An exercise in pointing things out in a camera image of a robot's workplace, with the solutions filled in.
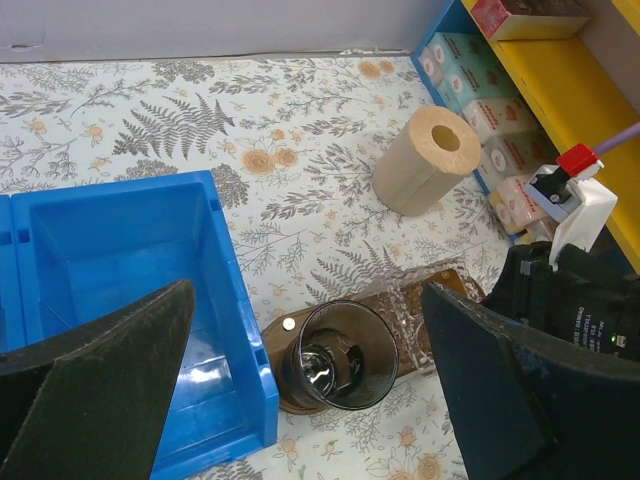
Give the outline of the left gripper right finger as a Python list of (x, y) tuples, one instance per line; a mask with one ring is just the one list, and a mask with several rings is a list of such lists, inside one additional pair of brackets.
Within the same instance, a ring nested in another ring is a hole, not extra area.
[(636, 479), (639, 366), (498, 315), (438, 283), (423, 317), (471, 479)]

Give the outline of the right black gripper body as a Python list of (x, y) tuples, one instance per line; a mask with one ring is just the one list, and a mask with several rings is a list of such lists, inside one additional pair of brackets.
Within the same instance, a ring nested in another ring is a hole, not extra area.
[(487, 309), (574, 345), (639, 358), (639, 278), (623, 276), (568, 244), (556, 267), (551, 243), (509, 248)]

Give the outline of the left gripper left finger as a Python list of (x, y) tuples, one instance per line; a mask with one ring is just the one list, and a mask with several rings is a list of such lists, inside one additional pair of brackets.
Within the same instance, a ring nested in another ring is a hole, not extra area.
[(194, 312), (178, 280), (2, 354), (2, 478), (149, 478)]

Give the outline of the clear acrylic holder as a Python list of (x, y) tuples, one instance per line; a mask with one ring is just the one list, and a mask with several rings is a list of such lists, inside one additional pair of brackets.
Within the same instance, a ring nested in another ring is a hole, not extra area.
[(413, 373), (428, 376), (436, 370), (422, 312), (422, 292), (428, 283), (444, 285), (474, 301), (484, 297), (460, 257), (387, 274), (356, 296), (389, 326), (398, 349), (399, 378)]

